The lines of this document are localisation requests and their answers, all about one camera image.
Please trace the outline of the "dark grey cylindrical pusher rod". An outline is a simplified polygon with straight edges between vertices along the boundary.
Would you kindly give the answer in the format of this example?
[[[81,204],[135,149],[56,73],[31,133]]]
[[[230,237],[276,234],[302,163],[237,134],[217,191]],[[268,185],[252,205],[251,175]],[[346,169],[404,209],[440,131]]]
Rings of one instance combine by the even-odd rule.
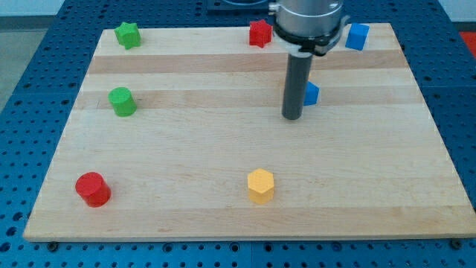
[[[302,115],[311,65],[312,55],[288,56],[282,105],[282,116],[288,120],[297,120]]]

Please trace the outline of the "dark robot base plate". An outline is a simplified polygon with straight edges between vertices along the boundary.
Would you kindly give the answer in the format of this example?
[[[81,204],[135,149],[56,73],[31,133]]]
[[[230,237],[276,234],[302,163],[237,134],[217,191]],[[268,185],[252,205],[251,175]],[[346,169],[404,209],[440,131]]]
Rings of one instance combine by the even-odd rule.
[[[267,13],[271,0],[206,0],[207,12],[225,13]]]

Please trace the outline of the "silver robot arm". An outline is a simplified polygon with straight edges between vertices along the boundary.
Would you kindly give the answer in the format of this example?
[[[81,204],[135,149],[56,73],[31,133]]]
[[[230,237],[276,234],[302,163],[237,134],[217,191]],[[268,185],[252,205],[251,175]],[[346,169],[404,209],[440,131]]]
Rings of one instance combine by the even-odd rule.
[[[301,117],[313,57],[326,55],[341,38],[349,19],[342,0],[275,0],[274,41],[288,52],[282,116]]]

